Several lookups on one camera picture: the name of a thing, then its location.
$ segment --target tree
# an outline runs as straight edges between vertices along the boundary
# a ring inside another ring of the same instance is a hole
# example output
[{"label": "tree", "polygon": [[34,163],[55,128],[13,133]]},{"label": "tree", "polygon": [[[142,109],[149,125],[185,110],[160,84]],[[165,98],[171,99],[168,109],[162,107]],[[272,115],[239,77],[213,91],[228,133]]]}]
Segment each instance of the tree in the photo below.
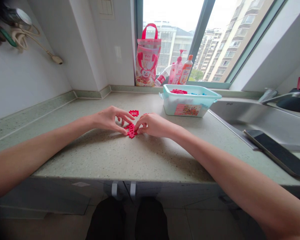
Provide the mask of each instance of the tree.
[{"label": "tree", "polygon": [[203,72],[197,69],[192,69],[190,77],[197,82],[198,80],[203,79]]}]

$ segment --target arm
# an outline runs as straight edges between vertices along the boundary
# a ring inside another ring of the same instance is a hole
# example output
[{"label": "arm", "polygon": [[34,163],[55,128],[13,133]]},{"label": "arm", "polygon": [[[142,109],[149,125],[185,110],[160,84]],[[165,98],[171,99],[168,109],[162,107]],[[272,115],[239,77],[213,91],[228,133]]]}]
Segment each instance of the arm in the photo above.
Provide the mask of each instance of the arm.
[{"label": "arm", "polygon": [[[139,128],[141,124],[148,127]],[[300,200],[249,164],[157,114],[141,116],[135,129],[168,137],[183,147],[259,223],[268,238],[300,237]]]},{"label": "arm", "polygon": [[122,125],[125,121],[132,123],[128,117],[134,120],[128,112],[111,106],[1,151],[0,197],[29,177],[66,145],[94,128],[109,129],[127,135],[127,131],[115,123],[116,116],[119,121],[122,118]]}]

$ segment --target countertop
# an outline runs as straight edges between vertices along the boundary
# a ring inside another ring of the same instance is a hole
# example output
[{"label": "countertop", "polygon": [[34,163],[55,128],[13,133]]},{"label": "countertop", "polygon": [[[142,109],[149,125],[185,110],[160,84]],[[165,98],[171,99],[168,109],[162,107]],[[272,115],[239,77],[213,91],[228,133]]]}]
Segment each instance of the countertop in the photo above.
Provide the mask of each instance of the countertop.
[{"label": "countertop", "polygon": [[[300,179],[290,176],[262,152],[253,151],[211,113],[207,112],[203,118],[168,116],[164,112],[163,100],[158,94],[151,93],[111,92],[103,100],[74,100],[0,140],[0,151],[110,105],[127,111],[139,110],[139,116],[155,112],[250,164],[278,184],[300,186]],[[73,141],[32,176],[214,183],[209,173],[170,139],[151,137],[147,134],[130,139],[119,133],[99,129]]]}]

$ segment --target electrical cord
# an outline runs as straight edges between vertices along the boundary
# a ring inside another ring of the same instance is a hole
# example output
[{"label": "electrical cord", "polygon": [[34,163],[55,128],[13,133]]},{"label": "electrical cord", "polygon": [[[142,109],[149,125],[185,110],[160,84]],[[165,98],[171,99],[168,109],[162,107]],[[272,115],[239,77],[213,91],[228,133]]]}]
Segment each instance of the electrical cord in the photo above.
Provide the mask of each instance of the electrical cord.
[{"label": "electrical cord", "polygon": [[[37,30],[37,33],[34,33],[32,29],[35,28]],[[43,48],[43,50],[52,58],[54,62],[57,64],[62,64],[63,61],[60,57],[54,56],[49,50],[47,50],[37,39],[35,39],[33,36],[39,37],[40,31],[38,28],[34,25],[30,25],[28,29],[25,29],[23,25],[16,23],[16,27],[12,29],[11,37],[16,42],[17,48],[20,52],[23,52],[23,50],[28,49],[28,44],[26,41],[26,37],[31,38],[34,40],[40,47]]]}]

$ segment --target hand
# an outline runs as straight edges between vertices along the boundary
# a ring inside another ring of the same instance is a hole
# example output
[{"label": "hand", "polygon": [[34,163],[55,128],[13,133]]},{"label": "hand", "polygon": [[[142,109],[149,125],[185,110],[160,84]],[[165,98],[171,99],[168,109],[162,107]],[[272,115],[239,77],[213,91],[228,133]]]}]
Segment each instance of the hand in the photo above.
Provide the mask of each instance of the hand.
[{"label": "hand", "polygon": [[92,120],[93,128],[109,129],[122,133],[125,136],[127,135],[127,130],[125,130],[123,127],[118,126],[115,122],[115,118],[117,117],[118,121],[122,119],[122,126],[125,122],[132,123],[129,118],[134,120],[134,117],[130,113],[114,106],[110,106],[87,117]]},{"label": "hand", "polygon": [[171,138],[179,128],[181,127],[160,117],[158,114],[149,113],[140,117],[134,129],[137,129],[138,134],[147,133],[155,137]]}]

